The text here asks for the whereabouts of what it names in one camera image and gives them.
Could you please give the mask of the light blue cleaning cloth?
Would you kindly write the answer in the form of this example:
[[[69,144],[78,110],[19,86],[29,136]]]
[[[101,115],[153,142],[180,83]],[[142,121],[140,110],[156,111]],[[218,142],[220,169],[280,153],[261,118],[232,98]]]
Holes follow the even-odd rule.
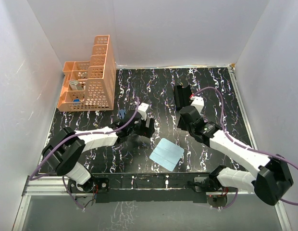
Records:
[[[183,155],[184,149],[182,147],[162,138],[149,158],[166,170],[172,172]]]

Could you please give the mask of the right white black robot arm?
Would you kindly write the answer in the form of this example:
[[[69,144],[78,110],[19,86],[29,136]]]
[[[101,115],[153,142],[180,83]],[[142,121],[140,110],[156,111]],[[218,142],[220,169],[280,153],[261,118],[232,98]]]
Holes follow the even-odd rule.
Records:
[[[268,205],[275,205],[294,184],[288,164],[279,155],[266,156],[224,132],[221,126],[205,122],[194,106],[183,107],[178,127],[188,131],[197,142],[235,160],[244,171],[218,166],[198,184],[203,189],[220,191],[224,187],[255,193]]]

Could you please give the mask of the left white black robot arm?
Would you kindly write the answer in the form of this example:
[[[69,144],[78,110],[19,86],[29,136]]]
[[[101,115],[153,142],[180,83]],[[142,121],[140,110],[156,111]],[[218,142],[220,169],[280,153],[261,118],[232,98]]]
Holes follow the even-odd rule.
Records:
[[[140,112],[130,111],[123,119],[100,129],[77,131],[65,127],[50,139],[42,156],[57,176],[66,176],[75,181],[81,191],[90,192],[94,189],[95,177],[78,162],[81,154],[91,149],[118,145],[135,134],[151,138],[155,132],[154,123],[154,118],[144,119]]]

